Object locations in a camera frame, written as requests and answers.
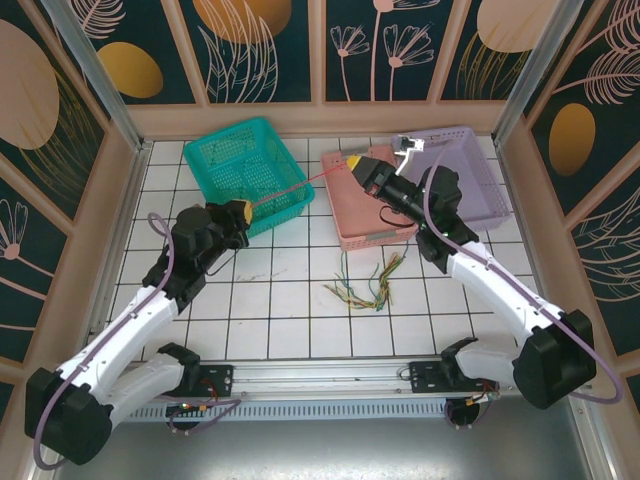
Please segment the purple basket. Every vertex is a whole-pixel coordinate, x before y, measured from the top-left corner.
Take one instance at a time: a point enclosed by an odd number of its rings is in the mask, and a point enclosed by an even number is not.
[[[498,182],[471,128],[441,128],[394,135],[392,144],[396,152],[400,149],[401,136],[425,141],[425,151],[414,154],[412,163],[407,165],[402,174],[414,183],[418,183],[424,171],[435,163],[444,142],[451,141],[440,165],[449,167],[460,176],[462,200],[458,214],[469,228],[475,231],[493,230],[511,216]]]

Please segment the black mounting plate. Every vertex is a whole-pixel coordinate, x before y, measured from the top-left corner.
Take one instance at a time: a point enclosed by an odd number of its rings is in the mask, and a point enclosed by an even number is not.
[[[211,397],[211,384],[216,389],[218,397],[230,397],[233,387],[232,365],[200,365],[200,379],[192,390],[183,385],[165,393],[171,397],[204,398]]]
[[[449,380],[440,369],[440,363],[440,360],[409,363],[409,377],[413,393],[475,393],[484,390],[482,380],[478,379],[465,379],[455,387],[451,386]],[[487,383],[496,388],[495,382],[487,380]]]

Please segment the flower illustration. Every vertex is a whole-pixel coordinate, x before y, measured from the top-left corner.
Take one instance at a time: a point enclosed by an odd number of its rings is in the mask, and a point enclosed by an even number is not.
[[[376,52],[378,47],[378,31],[380,29],[380,17],[383,13],[394,10],[418,10],[420,8],[435,7],[440,0],[373,0],[373,6],[378,11],[376,23],[373,29],[373,49],[371,53],[371,101],[376,101]]]
[[[20,242],[27,228],[29,210],[16,202],[14,213],[7,199],[0,200],[0,258],[15,260],[20,256]]]
[[[29,209],[22,203],[16,202],[14,210],[11,211],[11,205],[9,205],[7,199],[3,198],[0,200],[0,259],[9,261],[18,260],[37,272],[53,277],[53,273],[34,265],[20,256],[20,244],[22,243],[24,232],[27,228],[28,218]],[[19,285],[4,277],[0,277],[0,283],[40,300],[47,298],[46,295],[42,293]],[[0,325],[0,327],[20,330],[18,327],[9,327],[4,324]]]
[[[393,78],[396,68],[420,65],[433,60],[433,49],[428,48],[431,44],[428,30],[429,27],[406,27],[398,37],[398,25],[384,29],[384,47],[391,66],[389,101],[393,100]]]
[[[344,70],[344,59],[351,55],[360,55],[369,51],[369,42],[362,31],[362,26],[346,27],[344,32],[340,27],[333,27],[330,31],[331,40],[336,47],[336,51],[340,56],[340,67],[342,68],[342,83],[344,85],[344,93],[347,95],[347,101],[351,101],[349,95],[349,86],[347,85],[347,75]]]

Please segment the green plastic basket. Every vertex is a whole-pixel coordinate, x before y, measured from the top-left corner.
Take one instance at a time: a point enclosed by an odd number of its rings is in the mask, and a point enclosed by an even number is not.
[[[207,202],[256,203],[307,179],[264,118],[191,142],[185,147],[184,156]],[[314,196],[313,187],[307,184],[256,207],[249,237],[299,216]]]

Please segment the colorful wire bundle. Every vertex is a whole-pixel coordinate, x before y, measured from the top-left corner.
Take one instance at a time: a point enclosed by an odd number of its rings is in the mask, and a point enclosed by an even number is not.
[[[333,286],[325,285],[325,288],[327,288],[331,293],[333,293],[336,297],[338,297],[344,303],[349,305],[349,307],[351,308],[354,308],[356,310],[364,310],[367,308],[371,308],[376,311],[380,311],[384,308],[387,301],[390,304],[393,303],[391,300],[391,287],[389,285],[389,277],[400,265],[402,265],[402,262],[407,256],[408,250],[409,250],[409,243],[407,242],[407,246],[404,249],[404,253],[402,254],[402,256],[398,255],[397,253],[394,253],[391,256],[389,265],[387,265],[387,267],[382,271],[382,273],[380,273],[380,276],[378,277],[378,283],[380,287],[377,293],[373,290],[373,286],[372,286],[373,279],[375,278],[376,273],[378,273],[378,270],[380,269],[380,264],[376,266],[375,271],[369,278],[369,291],[373,295],[373,298],[374,298],[373,301],[362,299],[360,296],[358,296],[355,293],[355,291],[353,290],[353,287],[349,285],[349,280],[344,271],[345,270],[344,259],[346,255],[345,252],[342,253],[342,257],[340,259],[341,273],[336,274],[336,280],[334,280]]]

